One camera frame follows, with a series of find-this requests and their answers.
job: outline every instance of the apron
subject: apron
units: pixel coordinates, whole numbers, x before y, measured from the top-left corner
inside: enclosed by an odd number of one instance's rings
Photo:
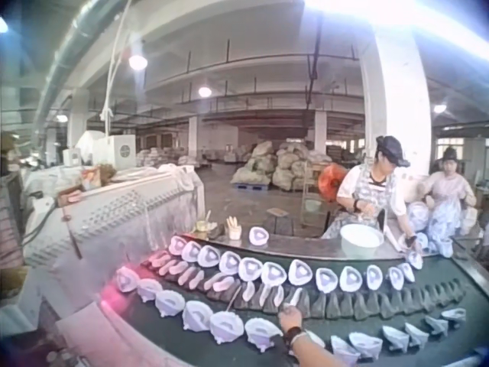
[[[370,180],[371,165],[362,164],[360,176],[358,177],[353,198],[356,200],[368,201],[374,206],[374,216],[371,218],[363,218],[360,213],[350,213],[341,211],[331,223],[330,227],[322,235],[322,239],[335,239],[340,236],[340,230],[347,224],[365,224],[367,226],[379,228],[377,217],[383,209],[387,209],[390,203],[390,197],[393,194],[395,187],[395,178],[391,174],[387,177],[385,191],[375,190],[368,183]]]

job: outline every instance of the green conveyor belt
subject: green conveyor belt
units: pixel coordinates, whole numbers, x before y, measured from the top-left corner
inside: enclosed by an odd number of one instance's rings
[[[273,261],[284,266],[287,270],[292,261],[291,258],[278,256],[259,255],[240,250],[233,250],[241,257],[251,256],[260,259],[263,263]],[[390,266],[398,265],[400,261],[313,261],[306,262],[315,271],[319,267],[331,268],[338,276],[346,265],[357,268],[364,272],[370,264],[378,265],[385,273]],[[452,260],[440,257],[425,258],[421,271],[415,271],[416,283],[407,287],[420,287],[427,284],[439,284],[458,278],[466,284],[466,295],[457,305],[450,304],[445,309],[437,307],[430,315],[439,317],[442,310],[455,307],[464,307],[467,310],[467,322],[459,330],[450,329],[447,338],[430,337],[424,350],[410,348],[407,354],[390,352],[389,343],[384,340],[381,357],[374,365],[379,366],[439,366],[462,358],[476,346],[489,344],[489,327],[487,326],[487,315],[489,315],[489,300],[481,292],[480,288],[461,270]],[[221,302],[208,300],[204,294],[198,291],[185,291],[177,284],[161,281],[166,289],[179,291],[186,300],[200,300],[207,303],[215,312],[224,310],[226,305]],[[317,291],[314,284],[306,286],[311,295],[311,303],[316,299]],[[386,282],[380,291],[386,291]],[[161,319],[154,302],[143,304],[135,293],[130,294],[129,306],[121,313],[121,316],[132,325],[138,332],[148,338],[152,343],[182,359],[183,361],[202,367],[225,366],[278,366],[288,365],[292,359],[284,356],[277,348],[269,349],[264,354],[246,341],[245,336],[233,343],[218,346],[212,335],[207,333],[193,333],[184,331],[181,316]],[[244,322],[252,317],[263,317],[277,323],[277,317],[266,315],[256,311],[235,311]],[[372,336],[381,336],[383,325],[393,326],[403,330],[405,322],[409,322],[421,330],[430,331],[424,323],[426,314],[415,313],[408,317],[396,315],[390,320],[382,320],[380,317],[369,317],[365,321],[354,320],[305,320],[304,327],[316,333],[327,343],[331,335],[348,339],[350,332],[358,331]]]

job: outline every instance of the hanging cable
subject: hanging cable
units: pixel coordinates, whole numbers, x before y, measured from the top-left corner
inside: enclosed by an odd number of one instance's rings
[[[117,33],[115,35],[114,46],[112,47],[112,55],[110,58],[110,64],[108,65],[108,76],[107,76],[107,89],[105,91],[105,101],[104,106],[102,108],[102,112],[100,113],[100,119],[105,122],[105,136],[108,136],[108,132],[110,131],[110,120],[114,117],[112,110],[110,109],[110,94],[112,92],[112,84],[114,83],[115,73],[117,72],[118,66],[122,60],[122,52],[124,47],[129,39],[127,36],[124,39],[124,43],[122,44],[122,50],[119,53],[117,62],[115,61],[115,53],[117,50],[118,40],[121,36],[122,26],[124,25],[124,20],[129,12],[129,8],[131,7],[132,0],[128,0],[128,3],[125,6],[124,12],[121,16],[121,22],[119,23],[119,27]]]

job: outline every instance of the hat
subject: hat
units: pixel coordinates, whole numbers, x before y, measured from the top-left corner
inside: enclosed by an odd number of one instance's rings
[[[448,147],[443,152],[442,161],[457,161],[457,151],[453,147]]]
[[[379,136],[377,137],[377,150],[381,151],[386,156],[389,162],[394,163],[398,167],[409,167],[410,162],[403,157],[403,147],[394,136]]]

